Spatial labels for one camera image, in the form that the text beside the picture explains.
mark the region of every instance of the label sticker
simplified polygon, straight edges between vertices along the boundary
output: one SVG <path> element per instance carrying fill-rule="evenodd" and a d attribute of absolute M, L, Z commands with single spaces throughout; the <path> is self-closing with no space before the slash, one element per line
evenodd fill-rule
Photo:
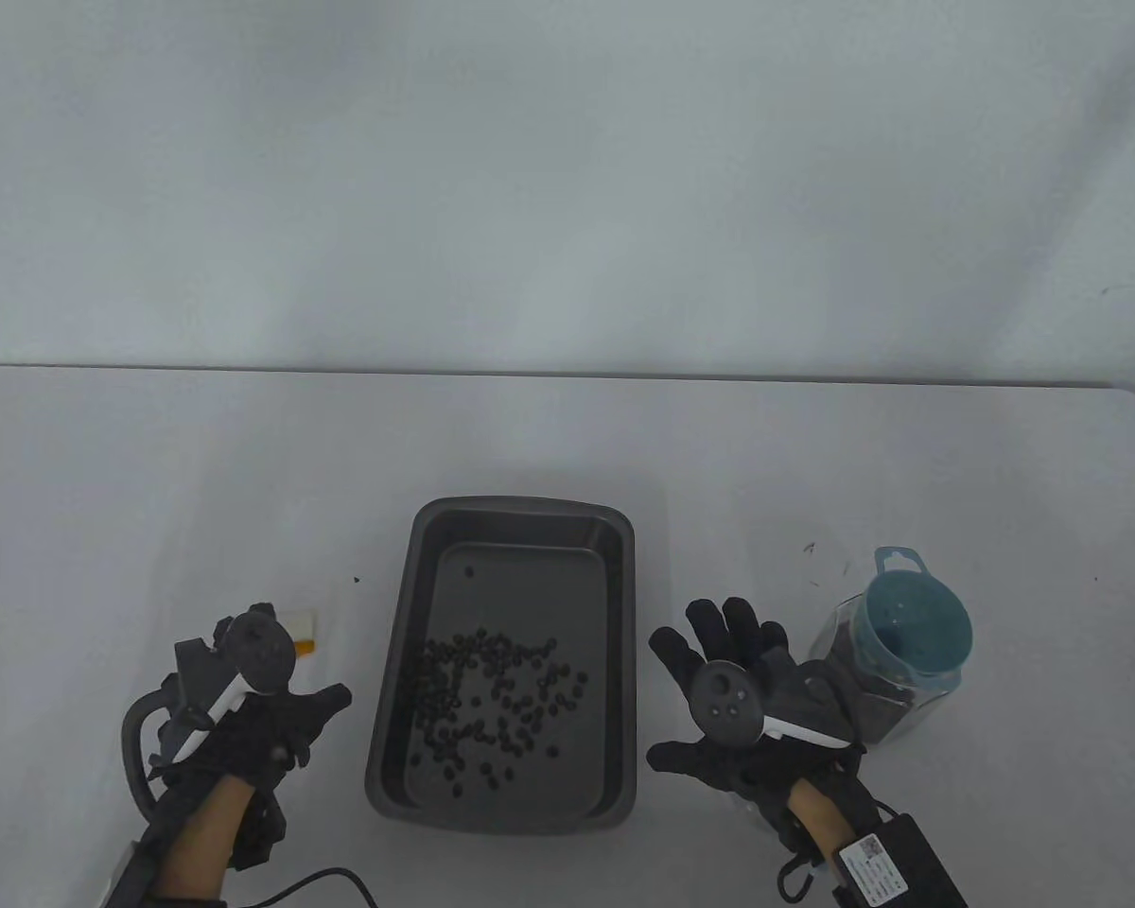
<path fill-rule="evenodd" d="M 908 891 L 900 868 L 874 833 L 841 848 L 841 860 L 871 908 L 886 905 L 896 896 Z"/>

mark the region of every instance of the forearm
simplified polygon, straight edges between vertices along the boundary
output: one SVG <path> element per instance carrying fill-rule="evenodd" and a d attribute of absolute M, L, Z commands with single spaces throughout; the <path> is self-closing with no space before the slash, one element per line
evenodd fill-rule
<path fill-rule="evenodd" d="M 226 775 L 210 791 L 171 844 L 155 877 L 158 899 L 216 900 L 253 788 Z"/>
<path fill-rule="evenodd" d="M 798 822 L 802 823 L 813 842 L 819 848 L 824 860 L 831 866 L 832 873 L 840 878 L 832 856 L 857 838 L 849 821 L 831 799 L 822 794 L 806 779 L 793 783 L 787 807 L 798 817 Z"/>

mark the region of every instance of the white tabletop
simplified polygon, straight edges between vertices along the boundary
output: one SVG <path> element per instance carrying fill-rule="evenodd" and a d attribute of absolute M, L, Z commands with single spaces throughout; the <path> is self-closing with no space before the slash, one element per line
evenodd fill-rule
<path fill-rule="evenodd" d="M 355 701 L 279 791 L 286 841 L 232 905 L 330 864 L 382 908 L 775 902 L 785 852 L 640 765 L 614 831 L 385 821 L 367 748 L 412 515 L 430 498 L 605 503 L 636 527 L 639 745 L 697 737 L 641 644 L 743 594 L 799 649 L 917 548 L 964 598 L 964 688 L 863 777 L 969 903 L 1135 906 L 1135 397 L 550 377 L 0 368 L 0 905 L 92 905 L 138 833 L 123 709 L 171 644 L 261 599 L 318 611 L 295 689 Z M 295 905 L 355 906 L 344 882 Z M 815 892 L 810 905 L 825 905 Z"/>

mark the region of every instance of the dark baking tray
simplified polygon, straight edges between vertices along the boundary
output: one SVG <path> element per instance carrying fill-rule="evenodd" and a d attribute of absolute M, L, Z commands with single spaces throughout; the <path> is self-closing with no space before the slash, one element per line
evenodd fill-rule
<path fill-rule="evenodd" d="M 412 522 L 365 770 L 373 808 L 398 821 L 476 833 L 575 833 L 624 821 L 636 798 L 633 587 L 633 529 L 611 507 L 496 496 L 439 498 L 421 508 Z M 543 715 L 533 751 L 499 751 L 486 737 L 498 734 L 499 717 L 508 734 L 523 726 L 522 717 L 493 699 L 496 682 L 485 678 L 486 665 L 468 666 L 456 724 L 481 718 L 485 740 L 461 740 L 465 765 L 455 768 L 434 760 L 428 725 L 415 726 L 422 697 L 412 693 L 412 679 L 422 661 L 428 665 L 426 641 L 468 639 L 481 628 L 489 639 L 502 633 L 528 647 L 545 648 L 554 639 L 540 670 L 530 657 L 507 667 L 519 684 L 512 693 L 531 693 L 533 706 L 540 705 L 537 679 L 552 662 L 570 663 L 569 678 L 553 691 L 575 708 Z M 580 690 L 572 696 L 574 688 Z M 497 775 L 495 790 L 485 763 Z M 454 771 L 453 782 L 446 768 Z M 504 770 L 513 771 L 511 781 Z"/>

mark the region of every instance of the hand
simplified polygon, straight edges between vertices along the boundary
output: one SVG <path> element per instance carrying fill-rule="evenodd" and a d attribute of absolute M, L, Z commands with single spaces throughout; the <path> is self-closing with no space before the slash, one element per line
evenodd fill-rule
<path fill-rule="evenodd" d="M 218 722 L 193 756 L 165 768 L 162 779 L 171 785 L 191 773 L 235 775 L 258 792 L 272 792 L 295 764 L 308 765 L 311 745 L 329 718 L 352 700 L 343 683 L 314 693 L 249 693 L 239 709 Z"/>
<path fill-rule="evenodd" d="M 857 774 L 865 748 L 856 740 L 852 714 L 843 707 L 843 679 L 823 662 L 806 662 L 797 666 L 789 655 L 789 641 L 782 624 L 773 621 L 758 623 L 753 606 L 745 599 L 724 602 L 723 614 L 709 599 L 700 599 L 691 603 L 684 614 L 700 641 L 705 658 L 670 627 L 657 628 L 650 636 L 649 645 L 686 699 L 689 699 L 695 674 L 706 662 L 723 661 L 740 665 L 757 683 L 762 701 L 770 701 L 775 691 L 792 690 L 800 684 L 809 687 L 810 679 L 823 679 L 821 687 L 825 696 L 814 700 L 814 708 L 822 713 L 818 718 L 851 728 L 854 733 L 849 738 L 854 739 L 854 743 L 848 748 L 832 749 L 792 738 L 774 740 L 763 737 L 749 748 L 734 749 L 707 738 L 692 743 L 666 740 L 647 751 L 647 764 L 657 773 L 691 775 L 707 787 L 721 792 L 734 792 L 751 801 L 779 833 L 782 843 L 797 854 L 798 861 L 819 864 L 822 852 L 813 836 L 789 812 L 787 804 L 798 780 L 813 781 L 826 794 L 836 788 L 844 788 L 843 780 L 852 780 Z M 841 798 L 839 802 L 843 812 L 849 800 Z M 866 801 L 858 799 L 854 812 L 860 814 L 865 807 Z M 855 826 L 866 817 L 858 816 L 856 819 L 858 823 L 854 823 Z"/>

